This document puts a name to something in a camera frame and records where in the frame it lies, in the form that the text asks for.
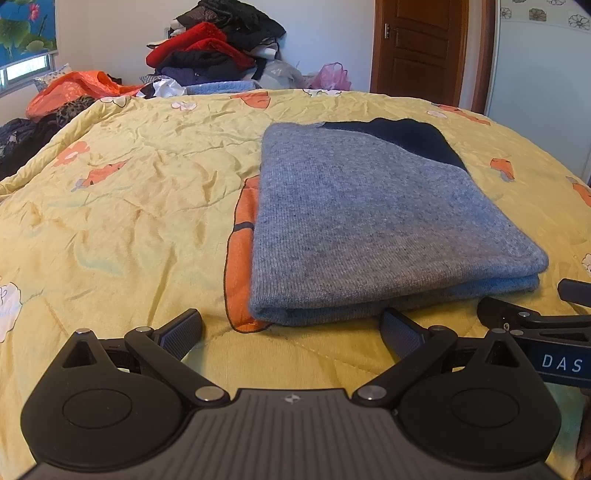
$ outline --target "red garment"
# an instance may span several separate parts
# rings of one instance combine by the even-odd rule
[[[224,41],[218,40],[217,38],[206,38],[205,40],[198,41],[190,47],[184,49],[184,51],[189,50],[215,50],[220,53],[225,53],[232,60],[234,60],[239,70],[246,70],[250,67],[253,67],[255,64],[255,61],[251,57],[244,55],[241,51],[235,49]]]
[[[153,69],[157,68],[166,57],[175,50],[184,50],[194,43],[207,38],[217,38],[220,41],[226,41],[226,34],[212,23],[202,22],[190,28],[185,33],[181,33],[170,40],[165,41],[150,52],[146,57],[146,63]]]

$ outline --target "yellow bedspread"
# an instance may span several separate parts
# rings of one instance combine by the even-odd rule
[[[244,213],[236,206],[259,172],[265,129],[380,116],[437,127],[479,187],[546,250],[550,268],[540,288],[505,299],[544,314],[574,314],[556,286],[563,277],[590,281],[591,193],[550,155],[482,116],[356,92],[103,99],[0,182],[0,476],[12,480],[33,464],[20,411],[78,327],[117,338],[195,307],[205,337],[186,362],[232,394],[238,387],[351,392],[388,368],[375,319],[235,331],[224,277],[235,213]],[[237,292],[230,307],[245,297]],[[482,336],[476,303],[409,315],[423,326]],[[563,429],[548,461],[570,478],[583,397],[550,388]]]

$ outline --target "door frame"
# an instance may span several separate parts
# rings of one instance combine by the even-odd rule
[[[378,75],[380,69],[381,53],[384,47],[384,3],[392,0],[375,0],[375,21],[374,21],[374,52],[372,58],[371,84],[369,91],[378,93]],[[460,103],[462,92],[462,80],[466,64],[466,43],[468,35],[468,12],[469,0],[450,0],[462,2],[462,36],[460,44],[460,59],[456,73],[456,85],[454,89],[454,105]],[[491,69],[493,62],[493,47],[495,36],[496,1],[482,0],[482,29],[480,37],[480,54],[478,61],[478,75],[474,91],[472,109],[485,109],[486,98],[489,92],[491,81]]]

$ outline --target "door panel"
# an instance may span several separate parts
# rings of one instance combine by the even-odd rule
[[[463,77],[467,0],[377,0],[390,25],[379,40],[374,91],[457,106]]]

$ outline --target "patterned pillow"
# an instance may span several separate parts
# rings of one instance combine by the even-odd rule
[[[59,77],[63,77],[64,75],[72,73],[72,68],[70,68],[70,64],[66,63],[62,68],[57,69],[55,72],[50,72],[47,75],[42,77],[36,77],[33,79],[35,86],[39,93],[49,87],[49,84],[54,80],[57,80]]]

